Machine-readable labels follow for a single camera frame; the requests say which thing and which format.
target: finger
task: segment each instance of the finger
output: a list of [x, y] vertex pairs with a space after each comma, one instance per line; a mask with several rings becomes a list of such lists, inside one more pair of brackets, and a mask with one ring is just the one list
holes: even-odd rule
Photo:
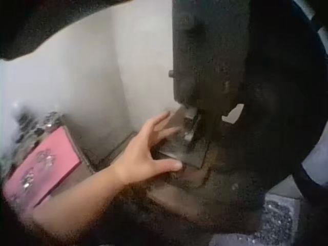
[[164, 112], [158, 116], [155, 116], [153, 118], [150, 118], [149, 120], [147, 120], [147, 122], [144, 124], [144, 126], [142, 127], [140, 134], [145, 136], [145, 137], [149, 137], [149, 135], [152, 133], [152, 131], [154, 130], [154, 127], [162, 122], [163, 120], [165, 120], [167, 117], [170, 116], [170, 112]]
[[152, 145], [155, 145], [157, 143], [159, 143], [160, 141], [162, 141], [164, 138], [167, 138], [179, 131], [181, 131], [182, 127], [171, 127], [171, 128], [167, 128], [164, 130], [161, 130], [157, 133], [157, 136], [155, 137], [154, 141], [152, 142]]
[[163, 130], [169, 123], [169, 121], [172, 119], [172, 116], [174, 114], [170, 113], [170, 115], [165, 118], [164, 120], [162, 120], [161, 122], [157, 123], [156, 126], [154, 127], [154, 131], [161, 131]]
[[176, 172], [182, 169], [182, 163], [174, 159], [155, 160], [156, 173]]

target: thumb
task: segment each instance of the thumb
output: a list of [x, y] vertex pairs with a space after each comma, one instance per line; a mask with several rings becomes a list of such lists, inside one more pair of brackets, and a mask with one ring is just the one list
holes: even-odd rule
[[176, 172], [182, 169], [181, 161], [174, 159], [156, 160], [155, 165], [158, 173]]

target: pink box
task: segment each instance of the pink box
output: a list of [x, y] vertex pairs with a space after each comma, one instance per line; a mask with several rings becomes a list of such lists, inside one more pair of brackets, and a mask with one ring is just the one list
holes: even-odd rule
[[29, 214], [78, 165], [63, 127], [58, 128], [25, 159], [4, 185], [4, 196], [20, 214]]

